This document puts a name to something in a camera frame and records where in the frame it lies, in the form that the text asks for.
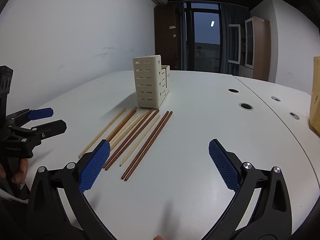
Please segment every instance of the human hand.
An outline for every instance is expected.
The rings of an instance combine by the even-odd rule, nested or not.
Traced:
[[[153,240],[164,240],[161,236],[156,236]]]
[[[11,181],[15,184],[22,184],[26,180],[27,172],[28,172],[28,160],[21,159],[19,165],[19,171],[11,178]],[[0,163],[0,178],[5,178],[6,174],[4,168]]]

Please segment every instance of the white plastic container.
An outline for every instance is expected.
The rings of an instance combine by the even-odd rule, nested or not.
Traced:
[[[133,70],[138,106],[159,108],[169,92],[170,66],[162,66],[155,55],[134,58]]]

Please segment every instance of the brown chopstick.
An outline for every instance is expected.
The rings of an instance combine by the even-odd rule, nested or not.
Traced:
[[[163,129],[163,127],[165,126],[165,124],[167,123],[167,121],[169,120],[169,118],[172,115],[172,111],[167,115],[166,119],[163,121],[163,123],[161,124],[160,128],[156,131],[156,134],[152,137],[151,141],[149,142],[149,144],[147,145],[147,147],[143,150],[142,154],[139,156],[139,158],[137,159],[137,161],[135,162],[135,164],[133,165],[132,169],[129,171],[129,173],[125,176],[124,180],[127,181],[130,176],[132,175],[132,173],[134,172],[134,170],[137,168],[137,166],[139,165],[139,163],[141,162],[142,158],[146,155],[147,151],[150,149],[150,147],[152,146],[152,144],[154,143],[154,141],[156,140],[156,138],[158,137],[158,135],[160,134],[161,130]]]
[[[112,138],[114,136],[116,136],[116,134],[121,130],[122,127],[124,127],[124,125],[130,120],[130,118],[137,112],[137,108],[135,107],[134,109],[132,109],[130,111],[129,114],[127,114],[127,116],[120,122],[120,124],[117,125],[116,128],[114,128],[114,130],[109,134],[109,136],[106,138],[106,140],[108,142],[110,142],[112,140]]]
[[[151,141],[151,139],[153,138],[153,136],[156,134],[157,130],[160,128],[161,124],[163,123],[163,121],[165,120],[165,118],[168,116],[169,111],[167,111],[164,116],[161,118],[160,122],[158,123],[158,125],[156,126],[156,128],[154,128],[154,130],[152,131],[152,133],[150,134],[150,136],[148,137],[148,139],[146,140],[146,142],[144,143],[144,145],[141,147],[140,151],[137,153],[137,155],[134,157],[134,159],[132,160],[132,162],[130,163],[129,167],[125,170],[124,174],[122,175],[121,179],[124,179],[125,176],[127,176],[127,174],[129,173],[129,171],[132,169],[133,165],[136,163],[136,161],[138,160],[138,158],[140,157],[140,155],[142,154],[142,152],[144,151],[144,149],[147,147],[148,143]]]
[[[103,165],[103,168],[105,168],[111,160],[116,156],[116,154],[122,149],[122,147],[129,141],[131,136],[139,129],[139,127],[143,124],[143,122],[148,118],[148,116],[152,113],[153,109],[150,109],[147,114],[143,117],[143,119],[137,124],[137,126],[131,131],[131,133],[127,136],[126,139],[120,144],[120,146],[116,149],[116,151],[109,157],[109,159],[106,161],[106,163]]]
[[[126,145],[117,153],[117,155],[106,165],[105,170],[107,171],[113,163],[121,156],[121,154],[129,147],[129,145],[137,138],[137,136],[145,129],[145,127],[150,123],[150,121],[159,113],[159,110],[156,110],[152,116],[141,126],[141,128],[132,136],[132,138],[126,143]]]

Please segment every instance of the white wall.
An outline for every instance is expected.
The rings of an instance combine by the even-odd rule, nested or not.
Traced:
[[[270,20],[271,59],[269,82],[275,83],[278,66],[278,28],[273,0],[263,0],[259,5],[250,11],[250,14],[251,16],[257,16],[262,19]]]
[[[7,113],[37,108],[153,55],[150,0],[9,0],[0,14],[0,65],[14,70]]]
[[[311,94],[313,57],[320,55],[319,29],[299,10],[282,0],[264,0],[252,9],[251,15],[270,18],[270,79],[274,78],[272,71],[277,57],[275,83]]]

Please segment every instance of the curtain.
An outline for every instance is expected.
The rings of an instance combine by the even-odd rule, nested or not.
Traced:
[[[229,24],[244,25],[245,20],[249,19],[250,11],[248,7],[239,5],[221,3],[221,31],[222,31],[222,56],[220,73],[237,76],[239,74],[239,65],[229,63],[230,55],[236,53],[237,46],[233,34],[230,31]]]

